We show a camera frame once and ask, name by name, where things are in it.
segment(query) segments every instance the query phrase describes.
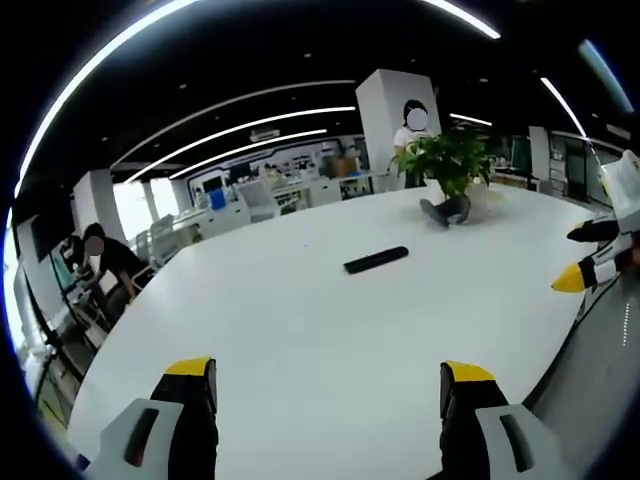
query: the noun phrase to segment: green plant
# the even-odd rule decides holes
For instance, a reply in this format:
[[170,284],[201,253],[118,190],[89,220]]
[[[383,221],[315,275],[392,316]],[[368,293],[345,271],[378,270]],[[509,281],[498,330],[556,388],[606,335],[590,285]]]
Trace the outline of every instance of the green plant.
[[447,197],[464,194],[476,177],[489,185],[490,164],[484,145],[476,135],[464,130],[420,138],[394,161],[398,174],[409,172],[416,177],[433,178]]

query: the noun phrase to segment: white table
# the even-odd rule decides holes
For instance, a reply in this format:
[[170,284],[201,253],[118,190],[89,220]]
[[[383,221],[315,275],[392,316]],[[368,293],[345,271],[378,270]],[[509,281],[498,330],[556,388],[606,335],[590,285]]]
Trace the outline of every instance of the white table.
[[[515,188],[483,223],[448,231],[418,200],[373,195],[250,225],[182,250],[94,360],[69,425],[98,435],[180,359],[218,362],[220,479],[424,479],[440,469],[440,363],[481,365],[521,402],[581,295],[551,282],[591,252],[566,233],[590,212]],[[358,275],[342,264],[398,245]]]

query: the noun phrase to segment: white shirt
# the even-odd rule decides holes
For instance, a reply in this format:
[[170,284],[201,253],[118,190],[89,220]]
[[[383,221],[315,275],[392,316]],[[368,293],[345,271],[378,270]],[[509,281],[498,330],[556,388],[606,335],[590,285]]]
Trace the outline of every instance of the white shirt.
[[433,137],[433,134],[426,128],[424,130],[413,131],[408,127],[402,126],[393,137],[393,145],[406,148],[410,143],[424,137]]

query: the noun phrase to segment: floor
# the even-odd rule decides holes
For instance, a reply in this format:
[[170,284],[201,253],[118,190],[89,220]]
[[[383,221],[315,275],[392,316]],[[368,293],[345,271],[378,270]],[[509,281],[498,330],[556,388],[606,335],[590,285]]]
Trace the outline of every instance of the floor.
[[639,346],[640,275],[629,274],[575,328],[532,409],[558,435],[581,478],[624,425],[640,378]]

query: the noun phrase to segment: window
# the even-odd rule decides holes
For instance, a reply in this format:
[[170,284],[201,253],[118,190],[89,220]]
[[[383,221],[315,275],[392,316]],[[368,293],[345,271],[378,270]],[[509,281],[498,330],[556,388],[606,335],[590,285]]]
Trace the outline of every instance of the window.
[[141,182],[116,183],[113,186],[113,194],[124,235],[131,242],[153,223],[144,188]]
[[7,309],[11,339],[13,340],[14,348],[17,350],[24,343],[24,333],[22,332],[22,320],[13,288],[16,273],[18,272],[18,257],[16,255],[16,246],[11,230],[5,230],[3,249],[4,301],[5,308]]
[[158,210],[158,217],[166,217],[167,215],[178,215],[178,201],[171,186],[171,180],[168,178],[154,178],[151,180],[151,192],[153,193],[153,201]]

